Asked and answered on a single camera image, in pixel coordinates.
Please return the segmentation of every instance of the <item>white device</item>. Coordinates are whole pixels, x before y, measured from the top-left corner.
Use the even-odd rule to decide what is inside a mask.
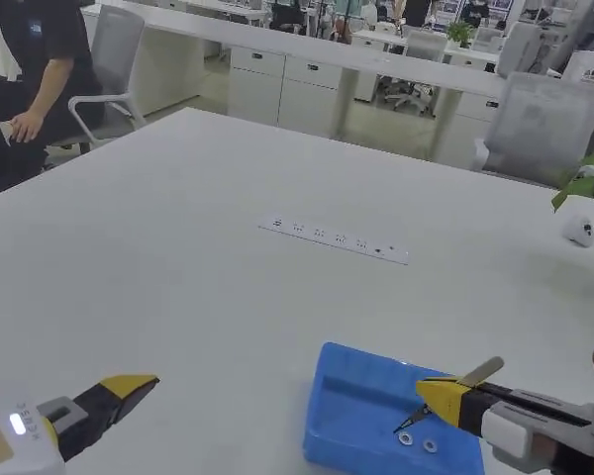
[[[26,391],[0,384],[0,475],[63,475],[65,463]]]
[[[561,235],[583,247],[594,243],[594,226],[586,216],[573,216],[563,226]]]

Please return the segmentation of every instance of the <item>chair backrest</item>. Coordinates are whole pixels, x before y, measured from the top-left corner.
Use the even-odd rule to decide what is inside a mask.
[[[378,5],[376,7],[376,13],[378,15],[378,21],[384,22],[387,20],[387,7],[385,5]]]
[[[491,42],[495,38],[502,38],[504,32],[501,30],[495,30],[494,28],[479,27],[475,33],[475,38],[471,45],[471,49],[478,51],[489,51]]]
[[[293,5],[282,5],[281,3],[273,3],[272,6],[273,23],[277,26],[289,25],[304,25],[304,13],[301,9]]]
[[[438,33],[410,30],[405,55],[418,59],[442,62],[445,55],[446,36]]]
[[[101,6],[92,42],[92,60],[104,94],[128,92],[145,24],[141,16],[128,10]]]
[[[484,169],[556,186],[578,167],[594,131],[594,86],[512,73],[484,139]]]

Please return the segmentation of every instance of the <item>blue plastic container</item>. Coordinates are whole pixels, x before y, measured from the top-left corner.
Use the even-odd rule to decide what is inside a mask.
[[[393,433],[422,404],[416,381],[445,376],[335,343],[324,344],[308,404],[304,456],[352,475],[483,475],[477,437],[430,415]],[[437,446],[428,452],[423,442]]]

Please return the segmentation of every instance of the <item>electrical outlet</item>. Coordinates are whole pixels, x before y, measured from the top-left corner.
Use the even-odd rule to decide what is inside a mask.
[[[399,264],[409,263],[409,253],[395,245],[377,244],[369,245],[366,250],[367,255],[376,257],[378,259],[389,260],[391,262],[398,262]]]
[[[408,253],[402,247],[376,244],[376,241],[355,237],[325,226],[310,225],[300,220],[289,220],[277,215],[266,218],[259,226],[276,233],[311,240],[399,264],[408,263]]]

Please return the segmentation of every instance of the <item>white office chair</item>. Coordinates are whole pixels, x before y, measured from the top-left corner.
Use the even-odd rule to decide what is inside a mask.
[[[594,131],[594,86],[521,72],[507,81],[473,169],[556,187],[574,173]]]
[[[411,30],[403,54],[417,59],[443,62],[446,42],[447,39],[445,36],[423,30]],[[425,91],[431,91],[431,86],[414,84],[406,81],[401,81],[401,83],[396,84],[406,86],[406,90],[385,96],[385,102],[392,100],[396,101],[394,110],[408,102],[414,104],[421,114],[424,114],[429,110],[432,96]]]
[[[68,101],[68,109],[83,134],[66,138],[53,146],[66,148],[78,143],[80,152],[85,153],[91,144],[99,146],[147,123],[129,89],[130,75],[144,27],[144,19],[135,13],[107,5],[101,6],[92,44],[92,60],[95,73],[103,86],[103,94],[75,96]],[[77,112],[77,106],[84,103],[105,104],[103,122],[93,130]]]
[[[496,52],[497,45],[502,43],[504,32],[494,28],[479,27],[475,32],[475,38],[471,44],[471,49],[476,51]]]

